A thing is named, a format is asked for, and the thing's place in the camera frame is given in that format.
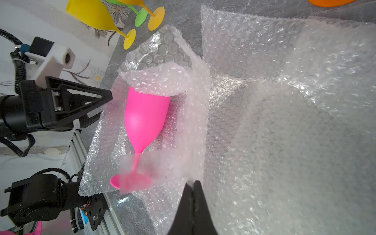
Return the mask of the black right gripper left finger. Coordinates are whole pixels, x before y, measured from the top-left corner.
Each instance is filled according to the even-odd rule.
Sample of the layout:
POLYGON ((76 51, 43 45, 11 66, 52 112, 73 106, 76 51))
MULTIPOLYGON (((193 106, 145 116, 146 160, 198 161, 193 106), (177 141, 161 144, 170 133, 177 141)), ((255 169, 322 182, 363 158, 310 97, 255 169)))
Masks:
POLYGON ((168 235, 193 234, 193 188, 186 183, 168 235))

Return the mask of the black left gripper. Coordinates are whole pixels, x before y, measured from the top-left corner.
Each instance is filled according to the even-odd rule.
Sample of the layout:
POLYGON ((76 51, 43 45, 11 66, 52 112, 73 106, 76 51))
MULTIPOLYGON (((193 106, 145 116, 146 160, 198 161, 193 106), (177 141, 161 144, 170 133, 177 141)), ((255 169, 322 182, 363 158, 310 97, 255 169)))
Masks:
POLYGON ((25 138, 38 131, 66 132, 86 128, 101 113, 88 113, 113 99, 109 90, 47 76, 46 89, 35 81, 22 81, 21 94, 1 97, 1 137, 25 138))

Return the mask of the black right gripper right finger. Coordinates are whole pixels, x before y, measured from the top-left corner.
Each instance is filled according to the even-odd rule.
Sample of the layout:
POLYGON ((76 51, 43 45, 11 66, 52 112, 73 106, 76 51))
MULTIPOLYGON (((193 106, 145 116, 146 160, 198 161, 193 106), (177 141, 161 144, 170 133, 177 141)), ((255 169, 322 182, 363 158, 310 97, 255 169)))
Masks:
POLYGON ((193 185, 193 235, 217 235, 200 181, 193 185))

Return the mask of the pink glass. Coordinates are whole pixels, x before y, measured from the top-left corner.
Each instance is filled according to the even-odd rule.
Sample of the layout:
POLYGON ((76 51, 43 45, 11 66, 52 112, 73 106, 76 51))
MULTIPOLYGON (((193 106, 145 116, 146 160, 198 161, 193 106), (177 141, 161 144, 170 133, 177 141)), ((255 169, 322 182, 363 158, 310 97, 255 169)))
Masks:
POLYGON ((129 88, 124 124, 135 150, 132 169, 112 177, 110 184, 124 193, 144 190, 152 179, 138 172, 143 151, 158 137, 167 117, 171 97, 144 94, 129 88))

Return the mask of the yellow glass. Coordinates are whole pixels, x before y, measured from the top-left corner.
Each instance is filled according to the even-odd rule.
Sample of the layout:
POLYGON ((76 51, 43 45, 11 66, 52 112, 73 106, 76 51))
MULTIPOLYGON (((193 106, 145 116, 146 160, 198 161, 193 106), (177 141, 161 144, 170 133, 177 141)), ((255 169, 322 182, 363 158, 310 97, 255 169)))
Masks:
POLYGON ((124 37, 123 48, 129 49, 136 38, 136 30, 123 33, 115 25, 107 7, 100 0, 68 1, 66 12, 82 23, 99 30, 113 30, 124 37))

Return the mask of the clear bubble wrap sheet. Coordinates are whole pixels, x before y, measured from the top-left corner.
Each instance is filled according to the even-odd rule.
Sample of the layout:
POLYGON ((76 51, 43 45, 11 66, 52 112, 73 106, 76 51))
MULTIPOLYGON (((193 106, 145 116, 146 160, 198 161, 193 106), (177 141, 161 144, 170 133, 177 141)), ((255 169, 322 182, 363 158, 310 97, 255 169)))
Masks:
POLYGON ((129 52, 112 85, 91 142, 79 194, 107 193, 129 235, 165 235, 176 215, 184 185, 203 179, 211 76, 179 29, 166 25, 129 52), (143 151, 138 172, 151 186, 126 194, 110 184, 130 171, 135 150, 128 138, 124 112, 129 88, 171 97, 164 126, 143 151))
POLYGON ((376 26, 201 7, 220 235, 376 232, 376 26))

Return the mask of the green plastic wine glass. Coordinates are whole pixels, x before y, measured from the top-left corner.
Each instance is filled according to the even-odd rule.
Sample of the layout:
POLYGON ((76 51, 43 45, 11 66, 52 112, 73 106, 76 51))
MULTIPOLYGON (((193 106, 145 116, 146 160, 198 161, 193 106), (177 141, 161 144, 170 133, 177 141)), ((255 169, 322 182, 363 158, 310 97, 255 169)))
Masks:
POLYGON ((107 7, 116 26, 124 27, 131 11, 136 14, 135 27, 140 27, 146 20, 148 12, 144 9, 136 10, 132 5, 126 5, 116 0, 102 1, 107 7))

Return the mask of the orange glass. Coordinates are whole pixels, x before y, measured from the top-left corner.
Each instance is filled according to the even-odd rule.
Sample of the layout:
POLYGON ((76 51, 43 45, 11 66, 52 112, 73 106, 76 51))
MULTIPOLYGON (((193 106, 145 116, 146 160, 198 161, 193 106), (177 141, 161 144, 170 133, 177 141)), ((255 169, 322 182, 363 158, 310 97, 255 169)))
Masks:
POLYGON ((312 5, 317 7, 339 7, 355 2, 356 0, 308 0, 312 5))

